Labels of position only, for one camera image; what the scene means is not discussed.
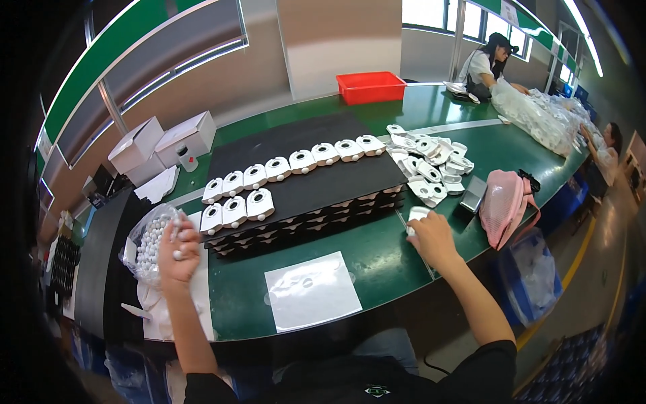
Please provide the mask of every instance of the yellow floor line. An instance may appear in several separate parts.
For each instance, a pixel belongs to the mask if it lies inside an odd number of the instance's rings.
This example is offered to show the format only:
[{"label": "yellow floor line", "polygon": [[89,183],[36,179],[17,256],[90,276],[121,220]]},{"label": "yellow floor line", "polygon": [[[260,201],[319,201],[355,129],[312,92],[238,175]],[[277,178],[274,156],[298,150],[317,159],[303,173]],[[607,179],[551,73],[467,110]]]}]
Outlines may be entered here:
[{"label": "yellow floor line", "polygon": [[626,265],[626,245],[628,244],[628,235],[624,234],[623,237],[623,257],[621,258],[621,271],[619,272],[619,283],[617,285],[617,292],[614,294],[614,302],[612,303],[612,309],[610,309],[610,316],[608,316],[608,321],[606,322],[605,330],[603,331],[603,335],[608,334],[608,330],[610,329],[610,322],[612,321],[612,318],[614,317],[614,311],[617,308],[617,302],[619,301],[619,293],[621,292],[621,285],[623,284],[623,269]]},{"label": "yellow floor line", "polygon": [[[596,225],[596,223],[597,223],[597,219],[592,217],[592,220],[590,220],[590,225],[588,226],[588,231],[586,232],[585,238],[581,243],[581,247],[579,248],[579,251],[576,253],[576,257],[574,257],[574,261],[572,262],[572,265],[570,265],[570,269],[568,270],[568,272],[565,274],[565,277],[561,281],[561,284],[563,285],[563,293],[565,293],[565,290],[570,285],[570,282],[572,281],[572,278],[574,277],[576,270],[579,269],[581,260],[583,260],[583,256],[585,255],[585,250],[588,249],[588,243],[590,243],[590,239],[592,238],[592,232],[594,231],[594,226]],[[544,315],[539,321],[532,324],[530,328],[527,328],[521,334],[521,336],[516,339],[517,351],[520,351],[521,348],[523,348],[525,344],[527,344],[530,338],[534,336],[534,334],[538,331],[539,328],[541,328],[546,318],[547,318],[547,315]]]}]

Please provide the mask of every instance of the green tabletop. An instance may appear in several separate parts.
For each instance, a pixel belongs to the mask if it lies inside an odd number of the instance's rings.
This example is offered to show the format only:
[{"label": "green tabletop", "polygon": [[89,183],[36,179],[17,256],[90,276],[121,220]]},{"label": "green tabletop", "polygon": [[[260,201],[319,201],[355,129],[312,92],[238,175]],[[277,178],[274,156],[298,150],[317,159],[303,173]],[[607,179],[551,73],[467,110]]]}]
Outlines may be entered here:
[{"label": "green tabletop", "polygon": [[[386,126],[391,123],[410,130],[494,119],[498,115],[488,103],[475,105],[452,100],[444,86],[414,86],[406,88],[403,101],[348,107],[338,96],[331,96],[252,116],[219,128],[214,147],[277,125],[346,109],[353,111],[377,136],[386,134]],[[541,191],[536,195],[539,207],[565,184],[587,156],[573,151],[567,159],[562,158],[514,125],[461,129],[443,136],[468,147],[466,157],[475,168],[463,179],[464,184],[474,175],[486,180],[489,172],[495,169],[523,169],[541,182]],[[209,179],[210,158],[209,154],[199,157],[200,165],[192,173],[182,171],[175,190],[165,200],[202,188]],[[457,251],[465,260],[470,260],[489,245],[478,219],[465,226],[451,216],[458,200],[459,197],[449,196],[436,211],[447,216]],[[341,251],[348,270],[355,276],[355,289],[363,310],[390,302],[438,279],[439,275],[428,269],[405,240],[404,220],[410,207],[416,205],[422,205],[421,201],[407,191],[405,205],[397,214],[336,235],[236,262],[218,260],[210,253],[211,317],[218,339],[228,341],[275,335],[271,307],[264,302],[267,293],[264,273],[335,251]],[[199,199],[180,207],[188,214],[203,208]]]}]

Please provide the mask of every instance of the red plastic bin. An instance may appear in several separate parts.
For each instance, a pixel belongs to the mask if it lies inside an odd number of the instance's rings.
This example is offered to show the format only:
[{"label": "red plastic bin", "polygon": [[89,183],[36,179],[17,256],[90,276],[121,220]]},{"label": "red plastic bin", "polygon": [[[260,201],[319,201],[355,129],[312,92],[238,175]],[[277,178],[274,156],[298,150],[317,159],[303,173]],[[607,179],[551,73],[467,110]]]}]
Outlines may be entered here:
[{"label": "red plastic bin", "polygon": [[391,72],[339,74],[339,93],[348,105],[404,99],[406,82]]}]

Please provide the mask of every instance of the white cardboard box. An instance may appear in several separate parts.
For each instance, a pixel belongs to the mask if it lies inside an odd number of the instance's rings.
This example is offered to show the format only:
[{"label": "white cardboard box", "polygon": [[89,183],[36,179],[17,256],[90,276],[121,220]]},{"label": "white cardboard box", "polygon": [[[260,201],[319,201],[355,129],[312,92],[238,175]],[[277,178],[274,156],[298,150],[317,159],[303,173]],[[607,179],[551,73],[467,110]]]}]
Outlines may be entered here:
[{"label": "white cardboard box", "polygon": [[160,157],[166,168],[180,163],[175,152],[175,145],[183,142],[194,157],[211,152],[216,126],[209,111],[205,111],[191,119],[170,128],[163,135],[155,153]]},{"label": "white cardboard box", "polygon": [[164,170],[166,170],[166,167],[157,156],[157,153],[153,152],[148,160],[125,174],[136,187],[140,187],[164,172]]},{"label": "white cardboard box", "polygon": [[163,129],[153,116],[126,134],[108,154],[108,160],[119,173],[127,174],[150,159],[162,137]]}]

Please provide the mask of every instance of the black cable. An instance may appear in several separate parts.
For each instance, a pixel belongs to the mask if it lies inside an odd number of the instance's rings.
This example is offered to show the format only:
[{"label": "black cable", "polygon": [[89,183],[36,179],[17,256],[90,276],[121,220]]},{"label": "black cable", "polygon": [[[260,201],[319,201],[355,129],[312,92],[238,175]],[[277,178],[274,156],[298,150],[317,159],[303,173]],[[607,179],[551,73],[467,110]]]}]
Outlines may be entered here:
[{"label": "black cable", "polygon": [[424,356],[424,364],[426,366],[430,367],[431,369],[439,370],[440,372],[445,373],[446,375],[451,374],[451,372],[447,372],[446,370],[442,369],[441,367],[431,365],[429,362],[426,361],[426,356]]}]

